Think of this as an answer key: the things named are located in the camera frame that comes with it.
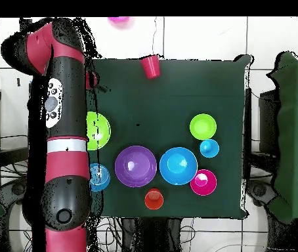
dark green table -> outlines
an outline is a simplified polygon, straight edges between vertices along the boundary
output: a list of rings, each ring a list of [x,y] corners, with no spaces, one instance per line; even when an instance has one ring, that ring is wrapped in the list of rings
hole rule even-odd
[[[110,92],[97,92],[98,112],[107,117],[112,135],[100,151],[111,182],[104,190],[103,216],[109,217],[216,217],[242,219],[240,209],[242,174],[242,123],[244,113],[244,74],[251,57],[233,61],[161,60],[161,76],[148,80],[139,60],[95,60],[100,84]],[[93,95],[87,95],[88,111],[95,111]],[[191,119],[199,114],[217,121],[213,139],[219,155],[204,158],[200,141],[189,131]],[[142,188],[129,188],[114,172],[117,155],[126,147],[141,145],[153,152],[158,171]],[[197,196],[189,184],[173,186],[159,171],[161,156],[172,147],[190,149],[199,169],[217,176],[217,189],[210,196]],[[97,152],[89,152],[90,163]],[[151,211],[144,197],[151,188],[164,197],[163,206]]]
[[[278,144],[280,164],[274,182],[278,193],[268,206],[284,223],[298,219],[298,57],[292,52],[280,53],[270,76],[280,93]]]

red cup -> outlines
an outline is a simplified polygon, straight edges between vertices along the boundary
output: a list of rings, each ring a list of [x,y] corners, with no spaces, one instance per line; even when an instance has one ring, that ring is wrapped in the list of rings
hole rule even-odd
[[[152,55],[141,59],[141,64],[148,79],[157,78],[161,75],[158,55]]]
[[[159,209],[163,205],[163,196],[157,188],[152,188],[146,194],[144,203],[148,209]]]

white tile wall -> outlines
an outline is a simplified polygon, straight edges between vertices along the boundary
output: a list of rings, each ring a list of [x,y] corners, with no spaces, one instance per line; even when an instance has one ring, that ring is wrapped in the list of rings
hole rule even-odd
[[[252,54],[254,63],[251,65],[249,86],[256,96],[275,88],[266,74],[273,69],[278,53],[291,50],[298,55],[298,17],[165,17],[163,31],[163,17],[158,16],[153,51],[155,18],[134,17],[128,28],[123,29],[115,28],[107,18],[86,18],[86,21],[95,37],[97,50],[104,58],[139,58],[154,52],[164,54],[168,59],[233,60],[239,54]],[[0,45],[18,30],[18,18],[0,18]],[[0,55],[1,134],[26,135],[26,103],[31,77],[14,69],[1,69],[8,66]],[[17,85],[17,78],[20,78],[20,87]],[[259,107],[256,96],[252,96],[252,138],[258,140]],[[26,146],[26,140],[6,140],[2,145],[6,148]],[[252,147],[253,150],[258,150],[259,143],[253,142]],[[267,231],[265,210],[255,207],[249,197],[246,197],[245,208],[249,216],[244,220],[194,219],[194,229],[197,232],[191,241],[190,252],[215,252],[226,245],[230,246],[218,252],[264,251],[262,247],[241,247],[242,242],[244,245],[264,246],[267,237],[266,233],[258,233]],[[190,225],[191,220],[184,219],[182,226]],[[11,229],[28,228],[22,220],[18,205],[12,210],[10,226]],[[25,237],[19,232],[12,231],[11,234],[13,243],[25,241]],[[188,231],[181,232],[181,239],[186,240],[185,237],[190,239]],[[25,245],[23,242],[17,246],[20,247],[14,249],[21,252]],[[189,247],[190,243],[184,243],[183,252],[189,252]]]

blue bowl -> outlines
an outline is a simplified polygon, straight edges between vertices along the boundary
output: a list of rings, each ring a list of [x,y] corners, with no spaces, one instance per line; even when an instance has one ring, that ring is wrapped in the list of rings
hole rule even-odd
[[[93,192],[104,190],[110,183],[110,173],[102,164],[92,163],[89,166],[91,172],[91,179],[89,184]]]
[[[219,153],[219,145],[213,139],[204,140],[200,143],[200,153],[206,158],[213,158]]]
[[[181,186],[189,183],[197,173],[198,164],[194,154],[182,147],[172,148],[160,160],[160,172],[169,184]]]

green bowl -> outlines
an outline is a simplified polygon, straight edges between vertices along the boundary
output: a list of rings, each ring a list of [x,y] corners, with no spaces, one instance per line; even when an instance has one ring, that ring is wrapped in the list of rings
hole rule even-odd
[[[198,140],[210,139],[217,130],[217,123],[208,114],[198,114],[190,122],[190,131]]]
[[[87,112],[86,121],[88,151],[101,149],[110,139],[110,123],[103,115],[96,112]]]

